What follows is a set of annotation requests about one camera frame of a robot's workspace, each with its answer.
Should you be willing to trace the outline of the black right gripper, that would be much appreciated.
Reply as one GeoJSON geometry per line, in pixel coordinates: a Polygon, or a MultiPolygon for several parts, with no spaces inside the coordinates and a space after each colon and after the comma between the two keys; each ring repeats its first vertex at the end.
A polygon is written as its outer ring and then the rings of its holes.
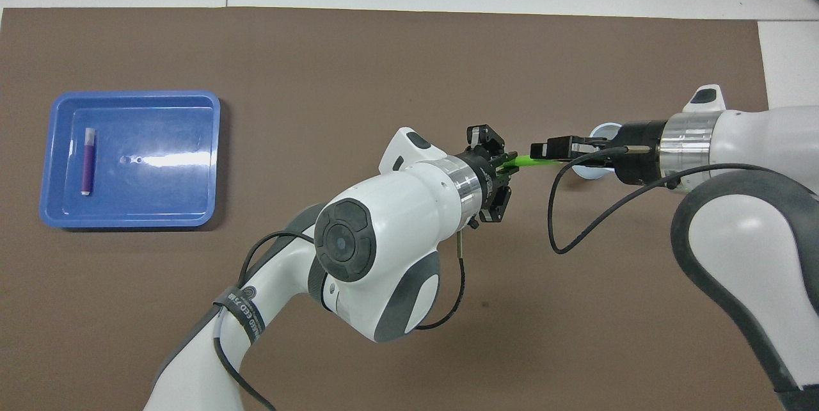
{"type": "Polygon", "coordinates": [[[603,137],[561,136],[547,142],[533,143],[530,158],[553,162],[573,162],[594,154],[582,162],[611,162],[616,157],[616,175],[624,184],[647,184],[661,178],[659,172],[659,143],[667,120],[628,122],[616,134],[616,147],[603,137]],[[624,146],[646,146],[643,154],[627,152],[624,146]]]}

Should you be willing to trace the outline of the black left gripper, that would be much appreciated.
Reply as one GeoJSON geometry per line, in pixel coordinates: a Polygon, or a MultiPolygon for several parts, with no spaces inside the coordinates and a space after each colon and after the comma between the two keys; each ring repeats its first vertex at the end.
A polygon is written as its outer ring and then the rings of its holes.
{"type": "Polygon", "coordinates": [[[503,165],[518,157],[518,152],[506,151],[503,137],[489,125],[468,126],[466,133],[467,149],[456,157],[473,170],[481,186],[481,221],[500,223],[512,195],[509,178],[514,173],[503,165]]]}

